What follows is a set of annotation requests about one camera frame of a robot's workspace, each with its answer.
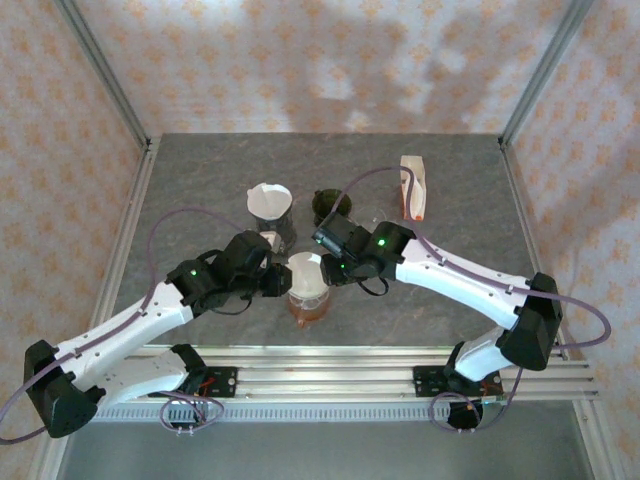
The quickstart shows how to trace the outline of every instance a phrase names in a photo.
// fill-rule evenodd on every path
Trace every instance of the orange patterned wall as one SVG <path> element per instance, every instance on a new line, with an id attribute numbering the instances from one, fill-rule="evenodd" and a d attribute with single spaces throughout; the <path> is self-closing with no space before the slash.
<path id="1" fill-rule="evenodd" d="M 498 133 L 569 1 L 78 4 L 151 135 Z"/>
<path id="2" fill-rule="evenodd" d="M 51 1 L 0 8 L 0 402 L 25 349 L 88 326 L 139 148 Z M 0 431 L 40 426 L 26 399 Z M 0 447 L 26 477 L 38 440 Z"/>
<path id="3" fill-rule="evenodd" d="M 635 0 L 595 2 L 515 143 L 544 264 L 613 321 L 584 353 L 629 478 L 640 478 L 639 32 Z M 577 340 L 600 334 L 597 319 L 567 313 Z"/>

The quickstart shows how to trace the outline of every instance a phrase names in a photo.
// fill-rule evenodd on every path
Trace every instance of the aluminum frame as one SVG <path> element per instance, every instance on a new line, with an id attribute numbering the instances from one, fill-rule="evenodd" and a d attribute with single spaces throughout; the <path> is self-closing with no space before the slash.
<path id="1" fill-rule="evenodd" d="M 120 112 L 127 128 L 129 128 L 131 135 L 136 142 L 138 142 L 138 145 L 144 147 L 148 143 L 148 137 L 144 127 L 142 123 L 140 123 L 135 110 L 120 86 L 118 78 L 115 73 L 113 73 L 109 62 L 107 62 L 104 53 L 102 53 L 100 45 L 91 32 L 89 24 L 82 16 L 75 0 L 53 0 L 53 2 L 57 5 L 60 13 L 62 13 L 62 16 L 67 21 L 69 28 L 82 47 L 87 60 L 89 60 L 89 63 L 98 74 L 98 78 L 105 86 L 115 107 L 118 109 L 118 112 Z"/>
<path id="2" fill-rule="evenodd" d="M 533 72 L 522 97 L 511 114 L 511 118 L 500 136 L 500 143 L 510 145 L 515 139 L 518 130 L 527 118 L 527 115 L 535 105 L 540 93 L 555 71 L 560 58 L 569 46 L 571 39 L 582 25 L 584 17 L 591 8 L 593 0 L 572 0 L 567 8 L 560 26 L 554 34 L 549 46 L 545 50 L 536 70 Z"/>

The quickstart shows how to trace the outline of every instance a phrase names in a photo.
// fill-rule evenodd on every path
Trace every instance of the cable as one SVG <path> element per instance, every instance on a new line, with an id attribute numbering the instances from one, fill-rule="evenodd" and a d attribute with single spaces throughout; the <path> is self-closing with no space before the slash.
<path id="1" fill-rule="evenodd" d="M 198 423 L 196 424 L 196 426 L 189 426 L 188 431 L 190 435 L 193 435 L 198 430 L 202 430 L 203 428 L 206 428 L 209 425 L 215 423 L 224 413 L 224 405 L 211 397 L 199 397 L 197 395 L 187 395 L 186 393 L 167 392 L 167 391 L 161 391 L 158 393 L 161 393 L 162 395 L 166 395 L 168 397 L 173 398 L 173 400 L 169 400 L 167 403 L 162 405 L 162 408 L 160 408 L 160 423 L 166 430 L 169 430 L 170 432 L 176 432 L 178 435 L 180 435 L 183 432 L 182 427 L 174 427 L 164 419 L 164 414 L 166 409 L 174 401 L 186 403 L 187 405 L 191 406 L 192 410 L 195 412 L 196 416 L 198 417 Z M 219 408 L 218 413 L 216 413 L 216 415 L 213 418 L 206 420 L 206 414 L 204 413 L 204 411 L 198 410 L 198 407 L 195 405 L 195 402 L 202 402 L 202 401 L 215 405 Z"/>
<path id="2" fill-rule="evenodd" d="M 172 217 L 172 216 L 177 215 L 178 213 L 182 213 L 182 212 L 203 213 L 203 214 L 208 215 L 210 217 L 213 217 L 213 218 L 215 218 L 217 220 L 220 220 L 223 223 L 226 223 L 227 225 L 233 227 L 234 229 L 236 229 L 238 231 L 242 231 L 242 228 L 240 228 L 238 225 L 236 225 L 232 221 L 227 220 L 225 217 L 223 217 L 219 213 L 212 212 L 212 211 L 207 210 L 206 208 L 202 208 L 202 207 L 182 207 L 182 208 L 171 210 L 170 212 L 165 213 L 153 225 L 153 227 L 151 228 L 151 231 L 149 232 L 149 237 L 147 238 L 146 254 L 147 254 L 147 268 L 149 269 L 150 282 L 149 282 L 149 288 L 148 288 L 147 293 L 145 294 L 145 296 L 144 296 L 144 298 L 142 300 L 142 304 L 140 305 L 140 308 L 133 315 L 131 315 L 127 320 L 122 322 L 120 325 L 115 327 L 113 330 L 110 330 L 109 332 L 106 332 L 106 333 L 100 335 L 99 337 L 95 338 L 94 340 L 91 340 L 91 341 L 85 343 L 84 345 L 78 347 L 75 350 L 75 352 L 67 353 L 66 355 L 63 355 L 62 357 L 56 359 L 55 361 L 51 362 L 49 365 L 44 367 L 42 370 L 40 370 L 38 373 L 36 373 L 29 380 L 27 380 L 20 388 L 18 388 L 14 392 L 13 395 L 11 395 L 11 397 L 9 397 L 9 400 L 7 400 L 7 402 L 2 406 L 2 408 L 0 408 L 0 424 L 2 424 L 2 422 L 4 421 L 4 417 L 9 412 L 9 409 L 16 403 L 18 398 L 20 398 L 20 396 L 22 396 L 24 393 L 26 393 L 26 391 L 28 389 L 33 387 L 42 377 L 44 377 L 45 375 L 47 375 L 49 372 L 53 371 L 54 369 L 60 367 L 61 365 L 63 365 L 68 360 L 74 358 L 74 356 L 77 357 L 77 356 L 81 355 L 83 352 L 89 350 L 90 348 L 93 348 L 96 345 L 99 345 L 102 342 L 110 339 L 114 335 L 117 335 L 118 333 L 122 332 L 125 328 L 129 327 L 133 322 L 135 322 L 136 319 L 138 319 L 138 317 L 140 317 L 140 315 L 142 315 L 142 313 L 146 310 L 147 306 L 149 306 L 149 303 L 151 302 L 151 299 L 153 298 L 153 294 L 154 294 L 154 292 L 156 290 L 156 284 L 157 284 L 157 282 L 156 282 L 156 268 L 155 268 L 154 259 L 153 259 L 153 251 L 152 251 L 152 248 L 151 248 L 151 242 L 153 240 L 153 237 L 156 234 L 156 230 L 158 229 L 158 227 L 160 226 L 160 224 L 162 222 L 164 222 L 169 217 Z M 26 435 L 22 435 L 20 437 L 8 438 L 8 439 L 0 437 L 0 445 L 15 445 L 17 443 L 21 443 L 21 442 L 30 440 L 33 437 L 41 434 L 45 430 L 46 430 L 46 428 L 43 426 L 43 427 L 38 428 L 37 430 L 34 430 L 31 433 L 27 433 Z"/>
<path id="3" fill-rule="evenodd" d="M 475 280 L 477 282 L 480 283 L 484 283 L 485 285 L 489 285 L 491 287 L 496 287 L 496 288 L 500 288 L 500 289 L 504 289 L 505 291 L 511 291 L 511 292 L 516 292 L 516 293 L 520 293 L 523 295 L 531 295 L 533 297 L 539 297 L 539 298 L 546 298 L 549 300 L 556 300 L 556 301 L 560 301 L 560 302 L 567 302 L 567 303 L 572 303 L 574 305 L 577 305 L 581 308 L 584 308 L 585 310 L 589 311 L 590 313 L 594 314 L 596 317 L 598 317 L 598 319 L 602 322 L 602 325 L 604 327 L 604 332 L 602 333 L 602 335 L 600 335 L 598 338 L 595 338 L 593 340 L 588 340 L 586 342 L 578 342 L 578 343 L 567 343 L 565 345 L 556 345 L 554 346 L 554 348 L 556 350 L 568 350 L 568 349 L 573 349 L 573 348 L 582 348 L 582 347 L 592 347 L 594 345 L 598 345 L 600 343 L 603 343 L 605 341 L 607 341 L 607 339 L 611 336 L 611 323 L 609 322 L 609 319 L 605 316 L 604 313 L 602 313 L 600 310 L 598 310 L 596 307 L 594 307 L 593 305 L 590 305 L 586 302 L 583 302 L 582 300 L 578 300 L 576 298 L 573 297 L 569 297 L 566 295 L 560 295 L 560 294 L 555 294 L 555 293 L 548 293 L 548 292 L 539 292 L 537 290 L 530 290 L 530 289 L 526 289 L 526 288 L 521 288 L 521 287 L 516 287 L 514 285 L 509 285 L 506 283 L 502 283 L 499 282 L 493 278 L 487 278 L 483 275 L 479 275 L 477 273 L 471 272 L 469 270 L 467 270 L 466 268 L 463 268 L 453 262 L 448 261 L 446 258 L 444 258 L 442 255 L 440 255 L 435 248 L 431 245 L 431 243 L 427 240 L 427 238 L 418 230 L 418 224 L 417 222 L 414 220 L 413 215 L 411 215 L 411 194 L 413 192 L 413 185 L 415 182 L 415 174 L 413 173 L 413 171 L 408 168 L 405 167 L 403 165 L 393 165 L 393 166 L 389 166 L 389 167 L 379 167 L 379 168 L 374 168 L 372 170 L 369 170 L 367 172 L 364 172 L 363 174 L 357 176 L 356 178 L 354 178 L 353 180 L 351 180 L 351 182 L 349 182 L 347 184 L 347 186 L 340 192 L 340 195 L 338 196 L 338 198 L 336 199 L 335 203 L 333 204 L 333 207 L 331 208 L 331 213 L 335 212 L 338 209 L 338 205 L 340 205 L 340 202 L 342 201 L 342 198 L 347 194 L 347 192 L 349 192 L 349 190 L 351 190 L 351 188 L 353 188 L 354 185 L 356 185 L 358 182 L 360 182 L 361 180 L 363 180 L 364 178 L 370 176 L 370 175 L 374 175 L 376 173 L 380 173 L 380 172 L 387 172 L 387 171 L 396 171 L 396 170 L 400 170 L 403 172 L 406 172 L 409 174 L 409 187 L 407 189 L 407 195 L 406 195 L 406 201 L 405 201 L 405 211 L 407 212 L 408 216 L 409 216 L 409 222 L 411 223 L 411 227 L 413 228 L 414 233 L 416 234 L 416 237 L 418 239 L 418 241 L 420 242 L 420 244 L 425 248 L 425 250 L 427 250 L 427 252 L 429 252 L 429 254 L 431 254 L 431 256 L 433 258 L 436 259 L 436 261 L 438 263 L 443 264 L 443 266 L 445 268 L 449 268 L 451 270 L 453 270 L 454 272 L 457 272 L 471 280 Z M 507 401 L 507 404 L 504 406 L 504 408 L 502 408 L 500 410 L 500 413 L 488 424 L 485 425 L 482 428 L 475 428 L 475 429 L 471 429 L 470 433 L 473 433 L 474 431 L 477 430 L 484 430 L 486 428 L 489 428 L 492 425 L 495 425 L 495 423 L 504 416 L 504 414 L 506 413 L 506 411 L 508 410 L 509 406 L 511 405 L 511 401 L 513 400 L 513 397 L 515 397 L 516 395 L 516 390 L 518 388 L 518 384 L 520 383 L 520 378 L 522 376 L 522 368 L 520 368 L 520 370 L 518 371 L 518 375 L 516 376 L 516 380 L 513 384 L 513 390 L 511 391 L 511 395 L 509 396 L 509 400 Z M 457 397 L 457 398 L 462 398 L 467 405 L 471 405 L 476 418 L 478 419 L 478 423 L 479 423 L 479 414 L 478 411 L 475 407 L 475 405 L 473 405 L 473 402 L 471 402 L 471 400 L 469 399 L 469 397 L 467 397 L 466 395 L 462 395 L 460 393 L 455 393 L 455 392 L 444 392 L 444 393 L 440 393 L 438 395 L 436 395 L 435 397 L 433 397 L 433 399 L 431 400 L 430 404 L 429 404 L 429 416 L 430 416 L 430 421 L 432 424 L 434 424 L 435 426 L 437 426 L 438 428 L 445 430 L 447 432 L 458 432 L 458 430 L 452 430 L 450 428 L 446 428 L 442 425 L 440 425 L 439 423 L 437 423 L 434 419 L 434 415 L 433 415 L 433 407 L 437 401 L 438 398 L 444 398 L 445 396 L 448 397 Z"/>
<path id="4" fill-rule="evenodd" d="M 382 293 L 374 292 L 373 290 L 368 288 L 362 281 L 359 281 L 356 283 L 362 290 L 364 290 L 366 293 L 368 293 L 372 297 L 384 297 L 387 293 L 389 293 L 389 282 L 387 282 L 384 278 L 381 278 L 381 277 L 378 277 L 378 278 L 380 279 L 380 281 L 382 282 L 382 286 L 384 287 L 384 292 Z"/>

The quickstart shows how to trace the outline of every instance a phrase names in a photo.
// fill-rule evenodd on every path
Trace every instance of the metal extrusion bar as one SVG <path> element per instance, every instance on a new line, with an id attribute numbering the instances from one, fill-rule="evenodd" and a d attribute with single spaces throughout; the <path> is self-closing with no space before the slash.
<path id="1" fill-rule="evenodd" d="M 156 398 L 146 403 L 128 402 L 115 405 L 98 413 L 92 422 L 101 423 L 157 423 L 160 409 L 166 399 Z M 170 422 L 193 423 L 193 410 L 175 403 L 167 409 L 166 420 Z M 446 421 L 450 413 L 448 404 L 434 406 L 434 418 Z M 229 403 L 225 400 L 225 409 L 220 422 L 414 422 L 429 420 L 429 408 L 406 403 L 312 403 L 312 404 L 247 404 Z"/>
<path id="2" fill-rule="evenodd" d="M 104 84 L 107 92 L 113 99 L 116 108 L 122 115 L 123 120 L 131 131 L 131 134 L 142 147 L 147 144 L 147 135 L 144 127 L 140 123 L 136 112 L 129 103 L 118 79 L 113 70 L 109 66 L 98 42 L 96 41 L 89 25 L 85 21 L 80 9 L 74 0 L 53 0 L 60 9 L 62 16 L 65 18 L 69 27 L 75 34 L 78 43 L 82 47 L 87 59 L 95 69 L 98 77 Z"/>
<path id="3" fill-rule="evenodd" d="M 154 138 L 149 143 L 149 146 L 143 150 L 142 159 L 138 166 L 131 192 L 127 198 L 127 205 L 121 219 L 116 244 L 109 259 L 109 269 L 105 275 L 104 283 L 98 296 L 98 303 L 91 317 L 90 328 L 109 320 L 113 314 L 113 307 L 118 297 L 122 275 L 127 264 L 131 242 L 133 241 L 144 197 L 149 186 L 159 144 L 160 140 Z"/>
<path id="4" fill-rule="evenodd" d="M 569 42 L 571 42 L 571 39 L 582 24 L 582 20 L 587 15 L 592 3 L 593 0 L 573 0 L 569 8 L 567 8 L 558 30 L 553 36 L 551 43 L 549 43 L 547 50 L 544 52 L 511 118 L 507 122 L 504 132 L 500 137 L 501 144 L 510 145 L 515 139 L 527 114 L 536 103 L 540 92 L 555 70 Z"/>
<path id="5" fill-rule="evenodd" d="M 137 357 L 167 347 L 148 346 Z M 236 397 L 228 403 L 300 404 L 392 402 L 424 404 L 415 396 L 412 368 L 444 365 L 450 348 L 413 347 L 221 347 L 196 348 L 207 365 L 239 368 Z M 505 392 L 517 370 L 501 371 Z M 550 359 L 542 372 L 525 371 L 517 400 L 597 399 L 586 362 Z M 139 399 L 144 404 L 153 401 Z"/>
<path id="6" fill-rule="evenodd" d="M 625 478 L 602 403 L 580 400 L 573 407 L 594 477 Z"/>

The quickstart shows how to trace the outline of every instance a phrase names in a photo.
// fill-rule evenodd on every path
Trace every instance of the black mounting bracket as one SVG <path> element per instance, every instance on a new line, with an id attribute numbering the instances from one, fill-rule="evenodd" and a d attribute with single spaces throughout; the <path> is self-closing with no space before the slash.
<path id="1" fill-rule="evenodd" d="M 502 379 L 498 372 L 487 375 L 479 382 L 467 382 L 464 387 L 460 384 L 451 385 L 445 374 L 446 366 L 418 365 L 413 367 L 413 385 L 416 397 L 435 397 L 440 393 L 460 393 L 467 397 L 502 397 Z"/>
<path id="2" fill-rule="evenodd" d="M 207 367 L 198 389 L 201 397 L 233 398 L 238 386 L 237 367 Z"/>

